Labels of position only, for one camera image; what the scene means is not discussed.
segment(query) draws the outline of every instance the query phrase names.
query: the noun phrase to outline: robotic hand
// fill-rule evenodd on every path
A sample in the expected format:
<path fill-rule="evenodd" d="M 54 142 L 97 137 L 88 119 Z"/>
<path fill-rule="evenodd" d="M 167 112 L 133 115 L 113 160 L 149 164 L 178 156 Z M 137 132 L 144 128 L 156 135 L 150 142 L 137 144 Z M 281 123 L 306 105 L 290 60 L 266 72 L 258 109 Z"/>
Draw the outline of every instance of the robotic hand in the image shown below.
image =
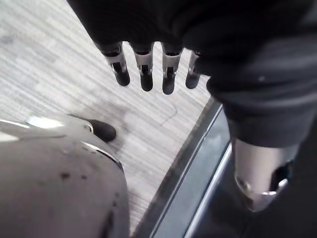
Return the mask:
<path fill-rule="evenodd" d="M 236 182 L 253 211 L 285 187 L 317 102 L 314 0 L 68 0 L 118 83 L 130 82 L 122 41 L 150 91 L 152 47 L 163 47 L 163 92 L 171 94 L 182 48 L 193 51 L 186 86 L 210 75 L 234 145 Z"/>

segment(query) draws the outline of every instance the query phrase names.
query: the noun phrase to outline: black fingertip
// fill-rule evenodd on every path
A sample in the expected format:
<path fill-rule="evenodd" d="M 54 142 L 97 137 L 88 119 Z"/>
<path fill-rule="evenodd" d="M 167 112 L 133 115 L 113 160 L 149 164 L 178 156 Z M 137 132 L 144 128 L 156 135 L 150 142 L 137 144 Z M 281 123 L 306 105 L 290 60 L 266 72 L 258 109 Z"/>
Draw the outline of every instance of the black fingertip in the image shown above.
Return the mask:
<path fill-rule="evenodd" d="M 163 93 L 166 95 L 171 94 L 174 91 L 174 83 L 175 83 L 175 78 L 173 77 L 167 77 L 163 78 Z"/>
<path fill-rule="evenodd" d="M 189 89 L 194 89 L 197 87 L 199 82 L 199 74 L 187 74 L 186 77 L 186 87 Z"/>
<path fill-rule="evenodd" d="M 144 91 L 149 92 L 153 88 L 152 74 L 141 75 L 141 87 Z"/>
<path fill-rule="evenodd" d="M 127 86 L 130 83 L 130 76 L 127 70 L 125 72 L 117 72 L 115 78 L 121 86 Z"/>

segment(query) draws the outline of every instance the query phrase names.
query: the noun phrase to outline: laminate flooring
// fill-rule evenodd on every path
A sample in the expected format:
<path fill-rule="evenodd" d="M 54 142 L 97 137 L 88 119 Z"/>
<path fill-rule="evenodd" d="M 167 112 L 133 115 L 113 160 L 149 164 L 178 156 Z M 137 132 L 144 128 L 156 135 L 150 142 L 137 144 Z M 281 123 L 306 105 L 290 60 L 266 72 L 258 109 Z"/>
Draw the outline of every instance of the laminate flooring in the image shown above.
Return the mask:
<path fill-rule="evenodd" d="M 0 0 L 0 118 L 73 113 L 114 125 L 111 147 L 126 173 L 134 231 L 210 95 L 206 77 L 194 90 L 185 87 L 188 50 L 174 93 L 164 95 L 160 44 L 151 92 L 141 89 L 134 54 L 127 43 L 123 48 L 128 87 L 116 83 L 65 0 Z"/>

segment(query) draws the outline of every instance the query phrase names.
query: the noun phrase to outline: black fabric sleeve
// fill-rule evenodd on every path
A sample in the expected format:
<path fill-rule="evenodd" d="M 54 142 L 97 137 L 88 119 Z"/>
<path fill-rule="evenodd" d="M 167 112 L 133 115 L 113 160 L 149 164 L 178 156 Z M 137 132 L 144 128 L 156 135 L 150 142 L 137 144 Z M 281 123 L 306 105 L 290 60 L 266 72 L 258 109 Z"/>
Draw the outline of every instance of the black fabric sleeve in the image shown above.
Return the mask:
<path fill-rule="evenodd" d="M 196 69 L 211 76 L 234 137 L 266 147 L 306 138 L 317 102 L 316 1 L 155 3 L 158 25 L 200 53 Z"/>

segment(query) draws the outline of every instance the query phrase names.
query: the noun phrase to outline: black cloth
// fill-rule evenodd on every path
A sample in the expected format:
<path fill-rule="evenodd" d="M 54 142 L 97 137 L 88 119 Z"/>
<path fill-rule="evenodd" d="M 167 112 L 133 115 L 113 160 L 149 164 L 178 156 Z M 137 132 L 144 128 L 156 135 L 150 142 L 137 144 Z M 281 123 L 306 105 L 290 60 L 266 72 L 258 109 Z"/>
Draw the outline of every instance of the black cloth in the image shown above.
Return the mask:
<path fill-rule="evenodd" d="M 303 141 L 316 114 L 316 0 L 68 0 L 98 45 L 182 45 L 247 143 Z"/>

